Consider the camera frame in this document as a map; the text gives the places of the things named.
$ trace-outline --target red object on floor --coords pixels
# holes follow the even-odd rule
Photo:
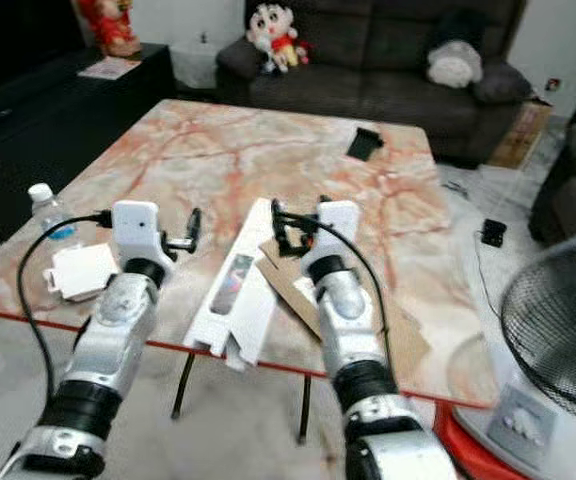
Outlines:
[[[452,416],[453,406],[437,402],[433,430],[444,447],[476,480],[530,480],[493,456]]]

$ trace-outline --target metal table leg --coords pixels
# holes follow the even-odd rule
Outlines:
[[[184,393],[186,391],[186,384],[188,383],[188,377],[190,377],[190,370],[192,369],[192,364],[195,361],[195,354],[189,353],[186,359],[186,364],[184,365],[184,371],[181,374],[181,379],[179,380],[179,388],[177,388],[177,396],[175,397],[175,404],[172,407],[172,413],[170,418],[177,420],[181,415],[181,402],[184,399]]]
[[[308,433],[308,415],[310,414],[310,384],[312,377],[304,375],[304,396],[301,402],[301,423],[299,425],[299,445],[306,443],[306,434]]]

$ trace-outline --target bottle cap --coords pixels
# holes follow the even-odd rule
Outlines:
[[[28,189],[33,202],[44,202],[52,197],[52,190],[47,183],[36,183]]]

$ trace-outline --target wall outlet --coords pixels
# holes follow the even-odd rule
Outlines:
[[[556,92],[561,88],[561,78],[549,78],[546,82],[547,92]]]

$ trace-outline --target marble table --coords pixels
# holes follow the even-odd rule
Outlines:
[[[359,126],[385,141],[366,163],[345,155]],[[305,212],[320,194],[361,206],[357,243],[386,296],[430,347],[414,370],[398,379],[402,391],[490,406],[497,395],[490,360],[435,163],[419,128],[164,100],[61,192],[77,215],[126,198],[156,202],[171,234],[183,231],[193,207],[202,209],[199,249],[193,256],[180,254],[149,342],[179,351],[189,351],[181,345],[183,337],[255,199],[276,197],[292,211]],[[29,222],[0,246],[0,318],[23,321],[15,271],[38,233]],[[110,239],[101,229],[83,227],[82,234],[89,241]],[[66,304],[49,294],[39,273],[46,258],[39,252],[26,274],[31,305],[44,325],[75,331],[90,302]],[[281,304],[259,364],[325,376],[318,342]]]

